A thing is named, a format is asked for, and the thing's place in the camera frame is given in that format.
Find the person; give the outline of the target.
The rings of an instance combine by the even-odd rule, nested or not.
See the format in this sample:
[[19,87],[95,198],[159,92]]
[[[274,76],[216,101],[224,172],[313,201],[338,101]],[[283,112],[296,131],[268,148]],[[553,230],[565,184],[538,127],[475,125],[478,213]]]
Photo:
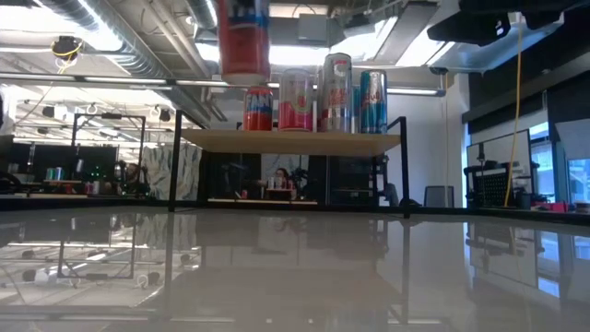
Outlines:
[[135,194],[139,183],[139,167],[121,160],[119,166],[119,190],[123,195]]
[[289,172],[285,168],[278,168],[276,170],[274,189],[285,199],[293,200],[296,198],[297,190],[295,184],[289,177]]

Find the wooden background table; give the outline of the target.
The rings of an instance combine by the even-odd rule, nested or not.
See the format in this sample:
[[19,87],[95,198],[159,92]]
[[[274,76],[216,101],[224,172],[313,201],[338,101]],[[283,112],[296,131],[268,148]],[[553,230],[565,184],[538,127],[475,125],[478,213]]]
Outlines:
[[228,198],[209,198],[207,203],[236,203],[236,204],[269,204],[269,205],[300,205],[300,206],[317,206],[315,201],[305,200],[264,200],[264,199],[228,199]]

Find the patterned cloth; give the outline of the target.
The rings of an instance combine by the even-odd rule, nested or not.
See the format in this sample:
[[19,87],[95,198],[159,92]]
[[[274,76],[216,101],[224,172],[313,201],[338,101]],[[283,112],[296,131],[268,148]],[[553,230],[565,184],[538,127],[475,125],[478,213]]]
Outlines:
[[[147,169],[149,195],[157,200],[170,198],[173,146],[144,148],[142,164]],[[202,150],[181,144],[177,175],[176,200],[196,200],[199,185],[199,163]]]

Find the black aluminium table frame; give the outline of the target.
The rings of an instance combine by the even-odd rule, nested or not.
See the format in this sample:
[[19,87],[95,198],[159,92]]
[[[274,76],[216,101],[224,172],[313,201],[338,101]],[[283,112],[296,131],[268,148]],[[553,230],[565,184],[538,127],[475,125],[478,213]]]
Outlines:
[[572,225],[590,228],[590,215],[576,213],[559,213],[548,211],[519,210],[511,208],[459,208],[459,207],[368,207],[368,206],[321,206],[303,203],[279,203],[271,201],[159,201],[126,198],[0,198],[0,212],[73,209],[73,208],[165,208],[169,212],[179,210],[263,210],[263,211],[298,211],[298,212],[330,212],[330,213],[372,213],[397,214],[406,217],[413,215],[436,216],[473,216],[500,219],[517,219],[534,222],[547,222],[560,225]]

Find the silver ventilation duct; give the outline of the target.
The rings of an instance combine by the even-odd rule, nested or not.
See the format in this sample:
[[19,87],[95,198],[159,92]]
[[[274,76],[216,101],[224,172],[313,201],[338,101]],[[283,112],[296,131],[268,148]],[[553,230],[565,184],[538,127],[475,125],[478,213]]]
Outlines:
[[210,30],[218,25],[216,5],[213,0],[185,0],[185,2],[199,29]]
[[[76,23],[84,31],[117,42],[114,62],[131,77],[173,78],[170,69],[151,51],[108,0],[35,1],[60,18]],[[212,100],[205,98],[205,92],[203,88],[191,90],[174,86],[169,90],[163,90],[161,94],[206,125],[213,118],[224,120],[225,115]]]

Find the wooden shelf black metal frame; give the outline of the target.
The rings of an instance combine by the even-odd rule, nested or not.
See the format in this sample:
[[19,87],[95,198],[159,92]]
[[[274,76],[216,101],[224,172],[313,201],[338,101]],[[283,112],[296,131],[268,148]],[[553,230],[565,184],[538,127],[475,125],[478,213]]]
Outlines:
[[171,179],[168,210],[176,208],[176,191],[180,162],[181,140],[185,139],[209,152],[247,154],[292,154],[316,155],[330,158],[364,157],[372,159],[372,169],[377,170],[377,158],[388,150],[400,147],[402,199],[401,211],[404,218],[410,217],[409,167],[407,153],[407,118],[400,116],[387,127],[398,126],[398,135],[347,134],[339,132],[273,132],[242,130],[207,130],[182,128],[186,113],[175,115],[174,138],[172,143]]

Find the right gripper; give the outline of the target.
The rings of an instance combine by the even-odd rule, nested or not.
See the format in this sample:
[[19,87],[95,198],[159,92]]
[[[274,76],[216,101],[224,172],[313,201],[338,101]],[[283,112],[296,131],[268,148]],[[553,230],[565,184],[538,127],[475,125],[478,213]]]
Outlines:
[[537,30],[557,20],[567,0],[460,0],[459,7],[460,12],[427,29],[431,40],[484,46],[508,34],[510,13],[519,13],[528,28]]

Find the blue silver slim can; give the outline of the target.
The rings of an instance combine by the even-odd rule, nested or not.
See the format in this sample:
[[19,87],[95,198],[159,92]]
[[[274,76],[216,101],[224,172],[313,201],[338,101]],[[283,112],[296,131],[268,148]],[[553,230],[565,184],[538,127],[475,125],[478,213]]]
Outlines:
[[383,70],[365,70],[360,75],[360,131],[387,132],[387,75]]
[[351,132],[358,133],[359,131],[360,131],[360,87],[354,86],[352,88]]

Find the grey trash bin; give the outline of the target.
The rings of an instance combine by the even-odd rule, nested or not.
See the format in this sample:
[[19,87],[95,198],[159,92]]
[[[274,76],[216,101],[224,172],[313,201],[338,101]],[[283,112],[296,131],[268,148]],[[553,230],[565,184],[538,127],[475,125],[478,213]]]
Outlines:
[[453,208],[454,188],[445,185],[426,186],[423,204],[426,208]]

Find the white and pink can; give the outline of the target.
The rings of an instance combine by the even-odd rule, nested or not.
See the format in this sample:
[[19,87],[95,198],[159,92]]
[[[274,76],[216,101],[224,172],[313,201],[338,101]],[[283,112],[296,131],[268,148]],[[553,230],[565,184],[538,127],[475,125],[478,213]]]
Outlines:
[[313,78],[306,70],[290,68],[280,79],[278,130],[313,130]]

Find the black pegboard cart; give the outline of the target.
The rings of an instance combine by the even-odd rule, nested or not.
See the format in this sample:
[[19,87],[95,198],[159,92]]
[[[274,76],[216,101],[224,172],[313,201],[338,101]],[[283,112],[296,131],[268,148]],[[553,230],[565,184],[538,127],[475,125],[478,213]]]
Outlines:
[[529,208],[533,176],[518,161],[481,161],[463,170],[468,208]]

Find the red soda can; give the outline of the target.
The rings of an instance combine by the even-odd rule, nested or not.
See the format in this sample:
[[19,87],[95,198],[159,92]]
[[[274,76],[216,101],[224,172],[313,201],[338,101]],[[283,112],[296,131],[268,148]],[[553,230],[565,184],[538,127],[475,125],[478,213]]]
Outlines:
[[231,85],[263,85],[270,78],[269,1],[217,0],[222,79]]
[[251,87],[244,99],[243,129],[271,131],[273,128],[273,93],[265,87]]

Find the dark background cabinet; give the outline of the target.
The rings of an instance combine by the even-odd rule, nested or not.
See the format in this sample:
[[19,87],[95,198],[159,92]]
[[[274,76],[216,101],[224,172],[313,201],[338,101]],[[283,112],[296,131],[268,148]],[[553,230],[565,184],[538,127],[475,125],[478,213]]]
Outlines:
[[377,207],[378,159],[376,157],[324,157],[326,206]]

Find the grey ceiling box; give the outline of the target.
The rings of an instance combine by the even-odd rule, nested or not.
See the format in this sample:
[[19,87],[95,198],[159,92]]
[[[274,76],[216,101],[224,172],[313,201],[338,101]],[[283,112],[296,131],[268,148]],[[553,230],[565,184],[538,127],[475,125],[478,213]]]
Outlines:
[[327,41],[327,18],[316,14],[299,14],[298,39],[306,42]]

